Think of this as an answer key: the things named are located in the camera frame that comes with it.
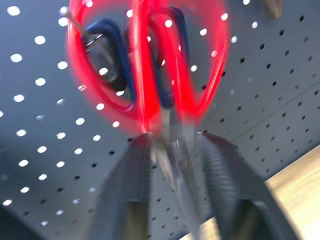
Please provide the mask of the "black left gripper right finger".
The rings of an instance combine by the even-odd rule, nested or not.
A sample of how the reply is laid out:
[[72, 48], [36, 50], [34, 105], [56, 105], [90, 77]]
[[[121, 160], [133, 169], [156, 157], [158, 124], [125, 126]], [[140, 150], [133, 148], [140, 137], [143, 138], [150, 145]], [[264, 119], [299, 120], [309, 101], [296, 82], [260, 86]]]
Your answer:
[[221, 240], [299, 240], [263, 179], [232, 143], [209, 133], [198, 140]]

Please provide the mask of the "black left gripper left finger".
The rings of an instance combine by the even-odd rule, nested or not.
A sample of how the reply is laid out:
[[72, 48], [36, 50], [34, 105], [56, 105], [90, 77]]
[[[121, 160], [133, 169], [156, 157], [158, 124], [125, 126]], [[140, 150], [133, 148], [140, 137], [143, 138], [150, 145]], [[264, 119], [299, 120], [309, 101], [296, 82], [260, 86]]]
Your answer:
[[100, 189], [86, 240], [148, 240], [150, 153], [149, 134], [129, 144]]

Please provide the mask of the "red handled scissors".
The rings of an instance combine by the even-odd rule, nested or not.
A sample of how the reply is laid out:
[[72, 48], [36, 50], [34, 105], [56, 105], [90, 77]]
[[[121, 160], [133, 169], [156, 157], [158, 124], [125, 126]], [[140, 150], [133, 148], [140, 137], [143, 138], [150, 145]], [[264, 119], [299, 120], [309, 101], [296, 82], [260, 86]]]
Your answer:
[[[97, 11], [115, 0], [70, 0], [73, 17], [83, 25]], [[221, 19], [219, 2], [209, 1], [203, 16], [217, 54], [206, 89], [193, 90], [189, 69], [189, 47], [182, 12], [167, 0], [131, 0], [128, 59], [126, 47], [112, 22], [103, 19], [91, 24], [90, 34], [110, 35], [118, 62], [133, 98], [132, 103], [116, 100], [104, 87], [86, 53], [82, 34], [69, 23], [67, 50], [77, 77], [94, 98], [109, 107], [118, 120], [132, 124], [136, 132], [152, 133], [153, 152], [177, 194], [194, 240], [200, 240], [200, 214], [193, 186], [192, 151], [196, 148], [196, 125], [208, 111], [220, 84], [228, 49], [227, 24]]]

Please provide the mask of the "grey metal pegboard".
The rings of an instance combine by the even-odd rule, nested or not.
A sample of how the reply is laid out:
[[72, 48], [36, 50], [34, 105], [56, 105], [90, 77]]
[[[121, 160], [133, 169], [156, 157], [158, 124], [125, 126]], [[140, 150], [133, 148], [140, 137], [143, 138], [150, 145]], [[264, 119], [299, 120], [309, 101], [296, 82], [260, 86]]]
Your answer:
[[[0, 0], [0, 240], [85, 240], [105, 178], [134, 144], [72, 73], [70, 0]], [[320, 0], [226, 0], [227, 64], [199, 130], [268, 179], [320, 145]]]

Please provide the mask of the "silver metal peg hook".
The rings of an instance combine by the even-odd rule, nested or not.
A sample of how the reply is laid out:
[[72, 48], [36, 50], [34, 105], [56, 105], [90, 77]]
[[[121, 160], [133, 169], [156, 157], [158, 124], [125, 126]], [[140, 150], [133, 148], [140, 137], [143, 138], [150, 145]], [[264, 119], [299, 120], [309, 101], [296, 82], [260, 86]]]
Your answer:
[[82, 34], [82, 36], [84, 37], [86, 50], [88, 50], [89, 48], [92, 48], [94, 45], [96, 45], [98, 42], [100, 42], [104, 38], [104, 36], [100, 34], [90, 41], [90, 38], [93, 36], [93, 34], [86, 31], [85, 28], [73, 17], [69, 7], [67, 6], [61, 7], [59, 10], [59, 14], [63, 17], [68, 18], [68, 20], [70, 20], [71, 23], [75, 26], [75, 28]]

